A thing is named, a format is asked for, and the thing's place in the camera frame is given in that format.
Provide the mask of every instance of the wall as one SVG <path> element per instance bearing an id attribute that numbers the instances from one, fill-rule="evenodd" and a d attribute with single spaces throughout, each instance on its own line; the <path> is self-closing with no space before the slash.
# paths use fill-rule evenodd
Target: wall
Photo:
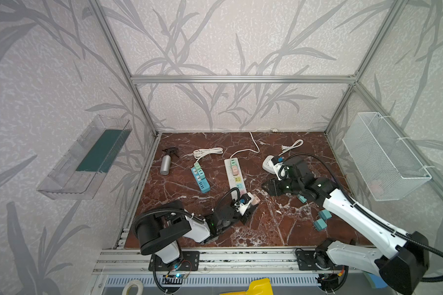
<path id="1" fill-rule="evenodd" d="M 97 114 L 133 131 L 95 197 L 37 192 Z M 86 1 L 0 0 L 0 293 L 83 292 L 152 140 Z"/>
<path id="2" fill-rule="evenodd" d="M 349 75 L 358 68 L 392 0 L 101 3 L 133 75 Z M 344 89 L 345 85 L 296 85 L 288 90 L 276 84 L 140 85 L 157 127 L 178 131 L 324 130 Z"/>
<path id="3" fill-rule="evenodd" d="M 367 69 L 361 83 L 382 104 L 443 174 L 443 1 L 409 1 Z M 443 201 L 425 184 L 399 201 L 377 202 L 341 139 L 360 111 L 370 111 L 353 95 L 329 134 L 354 196 L 379 216 L 419 231 L 443 251 Z M 427 276 L 443 274 L 443 259 L 431 255 Z M 443 282 L 420 283 L 416 295 L 443 295 Z"/>

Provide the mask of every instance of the white power cord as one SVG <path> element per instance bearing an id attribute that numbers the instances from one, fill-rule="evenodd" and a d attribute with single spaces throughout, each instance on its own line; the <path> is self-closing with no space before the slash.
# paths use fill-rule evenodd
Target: white power cord
<path id="1" fill-rule="evenodd" d="M 192 156 L 193 155 L 194 158 L 197 159 L 197 161 L 195 161 L 195 163 L 196 163 L 201 158 L 203 158 L 203 157 L 205 157 L 206 155 L 209 155 L 209 154 L 223 154 L 223 149 L 219 148 L 219 147 L 212 148 L 212 149 L 198 149 L 198 150 L 194 150 L 194 152 L 191 153 L 191 154 L 185 155 L 184 157 Z"/>
<path id="2" fill-rule="evenodd" d="M 294 144 L 291 146 L 282 145 L 282 152 L 279 154 L 279 156 L 282 155 L 284 152 L 288 152 L 289 150 L 295 149 L 303 144 L 304 141 L 299 139 L 296 142 L 294 142 Z"/>
<path id="3" fill-rule="evenodd" d="M 251 134 L 251 138 L 253 139 L 253 142 L 254 142 L 254 144 L 255 144 L 256 147 L 257 147 L 257 151 L 255 151 L 255 150 L 251 150 L 251 149 L 238 150 L 238 151 L 236 151 L 234 154 L 231 155 L 230 159 L 231 159 L 234 155 L 236 155 L 237 153 L 239 153 L 239 152 L 241 152 L 241 151 L 247 151 L 247 150 L 250 150 L 250 151 L 253 151 L 253 152 L 255 152 L 255 153 L 259 153 L 259 152 L 260 152 L 259 146 L 257 145 L 256 141 L 254 140 L 253 134 L 252 134 L 251 132 L 250 132 L 249 134 Z"/>
<path id="4" fill-rule="evenodd" d="M 256 132 L 256 131 L 261 130 L 261 129 L 269 129 L 272 132 L 279 132 L 276 128 L 269 128 L 269 127 L 259 127 L 256 130 L 253 130 L 251 132 Z"/>

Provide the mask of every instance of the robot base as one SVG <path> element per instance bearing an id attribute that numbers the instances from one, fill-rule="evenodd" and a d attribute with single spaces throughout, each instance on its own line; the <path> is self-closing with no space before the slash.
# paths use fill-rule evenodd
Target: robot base
<path id="1" fill-rule="evenodd" d="M 178 269 L 179 271 L 189 271 L 190 264 L 192 264 L 192 271 L 198 270 L 198 263 L 200 261 L 200 252 L 199 251 L 182 251 L 184 262 Z M 156 265 L 156 271 L 169 271 L 170 267 L 168 267 L 165 263 L 162 262 L 161 258 L 156 254 L 151 256 L 151 261 L 149 262 L 149 271 L 153 271 L 154 265 Z"/>
<path id="2" fill-rule="evenodd" d="M 295 250 L 297 257 L 298 270 L 341 270 L 342 265 L 335 265 L 330 260 L 322 260 L 317 256 L 315 250 L 303 250 L 298 248 Z"/>

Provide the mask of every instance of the brown marble surface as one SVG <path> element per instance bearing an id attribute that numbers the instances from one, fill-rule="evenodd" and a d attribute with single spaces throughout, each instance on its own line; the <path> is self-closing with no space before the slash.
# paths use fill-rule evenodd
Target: brown marble surface
<path id="1" fill-rule="evenodd" d="M 297 139 L 304 144 L 286 152 L 288 157 L 296 152 L 308 152 L 322 158 L 331 165 L 342 185 L 347 188 L 346 181 L 333 156 L 330 146 L 322 132 L 286 132 L 286 133 L 253 133 L 259 145 L 260 153 L 243 151 L 236 154 L 244 183 L 248 192 L 260 198 L 260 205 L 251 220 L 244 226 L 241 222 L 222 234 L 219 239 L 208 245 L 200 245 L 193 240 L 180 238 L 181 247 L 214 247 L 214 246 L 315 246 L 327 237 L 349 243 L 356 239 L 359 244 L 370 244 L 366 238 L 357 233 L 351 226 L 337 216 L 327 221 L 328 227 L 318 232 L 313 221 L 323 208 L 315 203 L 302 204 L 296 196 L 283 195 L 271 197 L 261 189 L 261 184 L 271 178 L 262 169 L 262 162 L 268 155 L 278 155 L 281 145 L 292 145 Z M 179 156 L 172 157 L 170 173 L 166 176 L 159 173 L 163 149 L 176 146 Z M 210 192 L 201 193 L 190 168 L 195 159 L 184 156 L 199 148 L 222 147 L 224 154 L 211 154 L 202 158 L 199 163 L 210 184 Z M 256 150 L 248 132 L 242 133 L 164 133 L 159 143 L 153 165 L 136 215 L 173 200 L 181 200 L 189 212 L 196 215 L 207 215 L 216 202 L 229 190 L 224 159 L 237 150 L 251 148 Z M 309 168 L 316 177 L 330 177 L 324 166 L 313 158 L 307 158 Z M 139 248 L 135 236 L 130 233 L 125 244 L 126 248 Z"/>

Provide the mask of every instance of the spray bottle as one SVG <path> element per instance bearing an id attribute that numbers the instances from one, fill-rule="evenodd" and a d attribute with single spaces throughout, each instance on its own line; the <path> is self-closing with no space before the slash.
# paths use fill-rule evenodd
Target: spray bottle
<path id="1" fill-rule="evenodd" d="M 176 157 L 179 157 L 179 156 L 177 156 L 177 148 L 176 147 L 171 147 L 171 148 L 168 148 L 168 149 L 165 149 L 165 150 L 162 150 L 162 151 L 164 151 L 165 153 L 166 153 L 166 155 L 164 156 L 164 157 L 162 157 L 162 163 L 161 163 L 161 170 L 160 170 L 160 173 L 162 174 L 162 175 L 167 175 L 167 174 L 169 174 L 169 169 L 170 169 L 170 161 L 171 161 L 171 157 L 170 157 L 170 155 L 171 154 L 173 154 L 173 155 L 175 155 Z"/>

